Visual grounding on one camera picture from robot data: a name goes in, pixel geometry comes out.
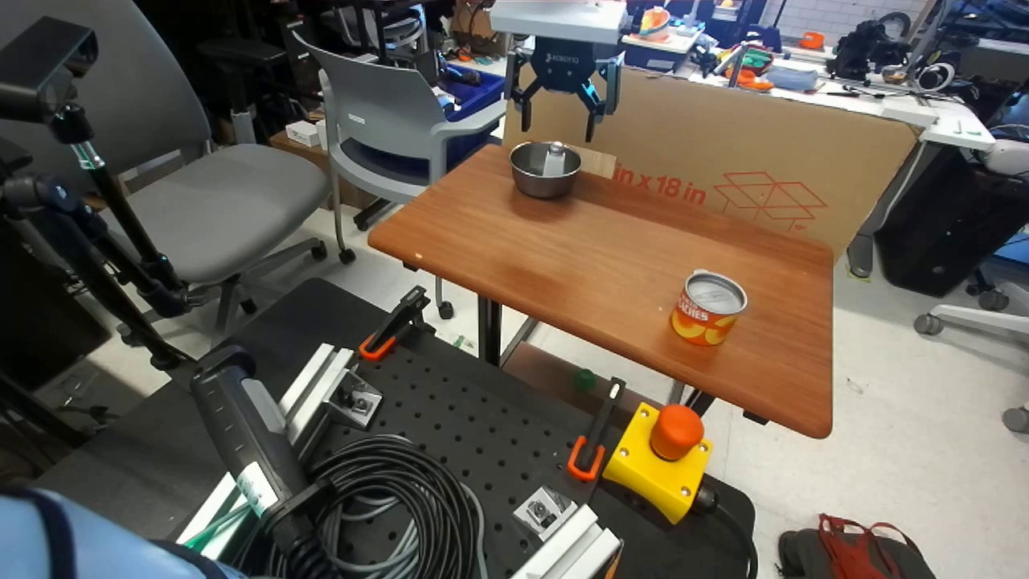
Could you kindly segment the person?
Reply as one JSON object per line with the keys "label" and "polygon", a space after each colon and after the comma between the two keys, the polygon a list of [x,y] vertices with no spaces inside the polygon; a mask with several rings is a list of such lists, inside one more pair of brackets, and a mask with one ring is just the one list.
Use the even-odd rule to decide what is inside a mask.
{"label": "person", "polygon": [[51,491],[0,487],[0,579],[250,579]]}

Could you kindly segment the red and grey bag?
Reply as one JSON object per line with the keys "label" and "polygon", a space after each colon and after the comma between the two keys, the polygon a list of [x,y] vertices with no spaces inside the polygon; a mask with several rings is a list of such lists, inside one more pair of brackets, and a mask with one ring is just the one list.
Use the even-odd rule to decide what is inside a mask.
{"label": "red and grey bag", "polygon": [[937,579],[900,528],[820,514],[816,528],[779,536],[783,579]]}

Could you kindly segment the white desk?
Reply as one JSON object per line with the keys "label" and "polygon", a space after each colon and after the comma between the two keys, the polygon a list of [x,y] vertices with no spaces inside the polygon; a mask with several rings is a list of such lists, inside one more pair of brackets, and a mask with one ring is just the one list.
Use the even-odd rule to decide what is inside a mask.
{"label": "white desk", "polygon": [[908,87],[864,88],[778,61],[751,82],[666,78],[674,164],[662,197],[805,236],[842,254],[933,148],[990,148],[965,106]]}

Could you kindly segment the orange labelled tin can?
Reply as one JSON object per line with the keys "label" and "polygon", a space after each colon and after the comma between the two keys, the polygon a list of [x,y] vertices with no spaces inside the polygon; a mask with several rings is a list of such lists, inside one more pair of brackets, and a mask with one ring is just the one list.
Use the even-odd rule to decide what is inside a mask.
{"label": "orange labelled tin can", "polygon": [[685,341],[717,346],[724,343],[746,307],[748,294],[738,282],[720,273],[695,269],[683,283],[670,322]]}

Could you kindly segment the grey padded office chair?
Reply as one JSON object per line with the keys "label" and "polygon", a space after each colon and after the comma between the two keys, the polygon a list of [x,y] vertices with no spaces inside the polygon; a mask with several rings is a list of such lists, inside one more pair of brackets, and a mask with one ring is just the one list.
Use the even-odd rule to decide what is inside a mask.
{"label": "grey padded office chair", "polygon": [[33,23],[51,16],[88,28],[98,61],[78,87],[98,131],[95,144],[114,179],[161,155],[184,165],[100,213],[125,247],[131,238],[114,215],[131,209],[185,285],[191,307],[216,302],[214,341],[239,313],[253,314],[262,281],[309,254],[322,261],[325,241],[288,244],[330,197],[330,180],[313,162],[264,144],[205,151],[211,126],[201,99],[158,30],[133,0],[0,0],[0,49]]}

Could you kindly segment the black handheld device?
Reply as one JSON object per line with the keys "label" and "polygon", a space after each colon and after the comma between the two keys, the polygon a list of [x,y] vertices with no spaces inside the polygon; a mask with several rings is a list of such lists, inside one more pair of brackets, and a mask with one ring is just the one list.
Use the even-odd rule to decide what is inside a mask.
{"label": "black handheld device", "polygon": [[310,483],[288,439],[285,415],[255,377],[253,356],[240,346],[217,349],[190,383],[196,409],[236,488],[286,556],[319,552],[309,516],[293,506]]}

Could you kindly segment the white chair base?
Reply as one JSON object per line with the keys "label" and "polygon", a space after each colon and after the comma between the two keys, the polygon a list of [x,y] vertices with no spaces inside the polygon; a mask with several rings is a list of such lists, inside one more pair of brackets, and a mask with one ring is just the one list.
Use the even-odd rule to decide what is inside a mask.
{"label": "white chair base", "polygon": [[912,322],[924,336],[949,327],[986,332],[1029,348],[1029,224],[978,266],[965,287],[975,306],[938,304]]}

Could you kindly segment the silver metal bowl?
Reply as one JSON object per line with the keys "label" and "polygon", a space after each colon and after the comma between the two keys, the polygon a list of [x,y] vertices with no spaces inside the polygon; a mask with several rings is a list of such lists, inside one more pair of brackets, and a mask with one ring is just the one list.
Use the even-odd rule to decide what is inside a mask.
{"label": "silver metal bowl", "polygon": [[582,157],[573,147],[567,147],[564,174],[557,179],[541,176],[545,150],[549,142],[524,142],[511,148],[510,168],[514,186],[524,195],[536,200],[558,200],[569,195],[582,168]]}

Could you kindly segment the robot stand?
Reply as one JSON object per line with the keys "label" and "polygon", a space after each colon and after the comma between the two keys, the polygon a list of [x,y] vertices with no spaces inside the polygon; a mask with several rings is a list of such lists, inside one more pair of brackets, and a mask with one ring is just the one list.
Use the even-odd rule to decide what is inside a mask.
{"label": "robot stand", "polygon": [[[386,312],[328,281],[301,282],[230,337],[256,360],[257,378],[280,398],[322,343],[357,346]],[[411,331],[359,374],[383,392],[372,433],[396,433],[440,459],[475,491],[486,513],[491,579],[511,577],[534,551],[512,510],[540,485],[575,491],[564,462],[589,417],[534,391],[469,353]],[[191,397],[162,386],[38,480],[147,538],[181,531],[224,470]],[[628,491],[589,502],[625,542],[614,579],[743,579],[747,550],[724,523],[691,515],[670,527]]]}

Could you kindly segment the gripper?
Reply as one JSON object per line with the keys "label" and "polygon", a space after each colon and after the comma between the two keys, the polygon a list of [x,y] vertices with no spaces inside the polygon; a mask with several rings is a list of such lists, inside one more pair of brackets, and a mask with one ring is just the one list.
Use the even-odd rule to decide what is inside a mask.
{"label": "gripper", "polygon": [[[592,142],[595,128],[606,115],[613,115],[620,105],[620,70],[625,53],[613,47],[598,47],[595,43],[537,36],[532,55],[522,48],[511,49],[506,58],[504,97],[514,103],[521,114],[519,128],[526,133],[531,128],[531,99],[540,89],[576,92],[588,110],[584,141]],[[535,77],[522,87],[521,71],[529,64]],[[592,83],[594,76],[604,81],[601,94]]]}

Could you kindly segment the yellow emergency stop button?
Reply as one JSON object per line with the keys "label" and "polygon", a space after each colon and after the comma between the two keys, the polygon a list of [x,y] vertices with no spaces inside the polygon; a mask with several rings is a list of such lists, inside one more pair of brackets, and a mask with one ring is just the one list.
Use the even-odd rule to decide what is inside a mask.
{"label": "yellow emergency stop button", "polygon": [[679,524],[699,497],[713,450],[701,417],[684,404],[640,403],[601,476],[635,492],[669,524]]}

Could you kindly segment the large cardboard box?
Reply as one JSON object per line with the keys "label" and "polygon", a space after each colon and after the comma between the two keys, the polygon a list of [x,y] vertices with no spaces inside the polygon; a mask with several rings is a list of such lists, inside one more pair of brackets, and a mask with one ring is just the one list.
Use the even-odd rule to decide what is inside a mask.
{"label": "large cardboard box", "polygon": [[508,103],[503,144],[563,142],[611,155],[614,179],[633,193],[806,236],[841,257],[920,136],[861,106],[625,68],[617,111],[589,142],[580,99],[539,91],[528,129]]}

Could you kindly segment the blue plastic bin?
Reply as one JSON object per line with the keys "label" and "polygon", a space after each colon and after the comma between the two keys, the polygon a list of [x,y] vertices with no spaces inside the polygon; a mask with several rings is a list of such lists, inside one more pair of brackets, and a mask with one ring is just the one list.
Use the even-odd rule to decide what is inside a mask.
{"label": "blue plastic bin", "polygon": [[[478,84],[467,84],[458,80],[438,80],[434,87],[437,101],[440,102],[447,122],[459,122],[470,115],[488,109],[493,103],[499,102],[503,95],[505,78],[489,72],[481,72],[472,68],[452,67],[462,78],[469,76],[478,78]],[[475,134],[453,137],[447,142],[448,169],[464,162],[471,154],[480,150],[486,143],[498,142],[492,132],[499,128],[499,121],[482,129]]]}

